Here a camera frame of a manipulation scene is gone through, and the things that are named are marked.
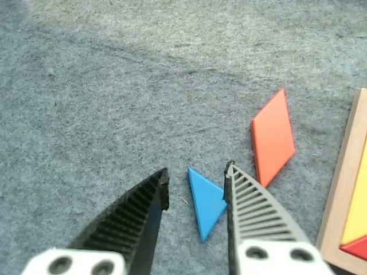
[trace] orange parallelogram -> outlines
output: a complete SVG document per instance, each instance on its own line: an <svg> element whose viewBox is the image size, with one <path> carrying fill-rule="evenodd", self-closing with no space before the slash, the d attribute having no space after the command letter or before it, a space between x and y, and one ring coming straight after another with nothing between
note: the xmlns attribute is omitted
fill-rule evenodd
<svg viewBox="0 0 367 275"><path fill-rule="evenodd" d="M257 179L266 187L295 152L283 88L252 120L252 143Z"/></svg>

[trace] tangram piece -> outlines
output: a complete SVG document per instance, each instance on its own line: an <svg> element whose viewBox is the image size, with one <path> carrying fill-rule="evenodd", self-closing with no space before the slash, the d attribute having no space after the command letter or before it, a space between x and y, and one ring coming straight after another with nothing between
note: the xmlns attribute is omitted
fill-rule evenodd
<svg viewBox="0 0 367 275"><path fill-rule="evenodd" d="M340 249L367 261L367 235L347 245L342 245Z"/></svg>
<svg viewBox="0 0 367 275"><path fill-rule="evenodd" d="M200 240L204 242L225 210L227 203L224 201L222 188L190 167L188 173Z"/></svg>
<svg viewBox="0 0 367 275"><path fill-rule="evenodd" d="M367 235L367 140L354 186L341 245L347 245Z"/></svg>
<svg viewBox="0 0 367 275"><path fill-rule="evenodd" d="M344 140L340 149L334 178L331 183L329 198L325 206L325 213L321 223L316 246L320 250L325 261L332 265L352 272L356 275L367 275L367 261L361 255L355 256L353 251L360 251L360 246L352 245L357 239L353 239L364 232L355 230L355 217L361 216L363 202L360 196L367 201L367 194L354 195L354 190L365 192L365 187L360 186L359 180L365 177L360 173L360 167L364 165L364 148L367 133L367 89L361 89L354 97L350 110L348 123L345 129ZM359 220L359 225L364 228L367 216ZM351 243L341 246L345 239L353 239Z"/></svg>
<svg viewBox="0 0 367 275"><path fill-rule="evenodd" d="M252 142L257 179L266 187L295 152L283 88L252 120Z"/></svg>

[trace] orange tangram piece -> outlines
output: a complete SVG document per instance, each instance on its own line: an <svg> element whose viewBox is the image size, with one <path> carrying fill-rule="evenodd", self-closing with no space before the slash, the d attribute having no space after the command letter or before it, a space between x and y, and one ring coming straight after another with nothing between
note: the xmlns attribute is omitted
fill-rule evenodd
<svg viewBox="0 0 367 275"><path fill-rule="evenodd" d="M363 238L360 238L347 245L342 245L340 246L340 249L367 261L367 236L364 236Z"/></svg>
<svg viewBox="0 0 367 275"><path fill-rule="evenodd" d="M283 88L252 120L252 142L257 179L266 187L295 152Z"/></svg>

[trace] wooden frame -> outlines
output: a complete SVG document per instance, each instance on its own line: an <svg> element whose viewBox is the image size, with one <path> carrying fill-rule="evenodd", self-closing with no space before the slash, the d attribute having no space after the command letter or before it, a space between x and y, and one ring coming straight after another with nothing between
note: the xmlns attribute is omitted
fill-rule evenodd
<svg viewBox="0 0 367 275"><path fill-rule="evenodd" d="M367 275L367 261L343 252L339 246L353 195L366 133L367 89L361 89L356 94L350 111L316 243L325 261L357 275Z"/></svg>

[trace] carpet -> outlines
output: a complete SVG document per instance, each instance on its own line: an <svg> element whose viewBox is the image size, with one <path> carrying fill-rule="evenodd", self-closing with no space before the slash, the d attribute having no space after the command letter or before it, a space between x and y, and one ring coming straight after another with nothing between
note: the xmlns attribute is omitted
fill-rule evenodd
<svg viewBox="0 0 367 275"><path fill-rule="evenodd" d="M296 154L269 186L315 242L354 93L363 0L0 0L0 274L66 246L168 167L151 274L225 274L227 222L197 231L186 168L252 176L252 117L285 87Z"/></svg>

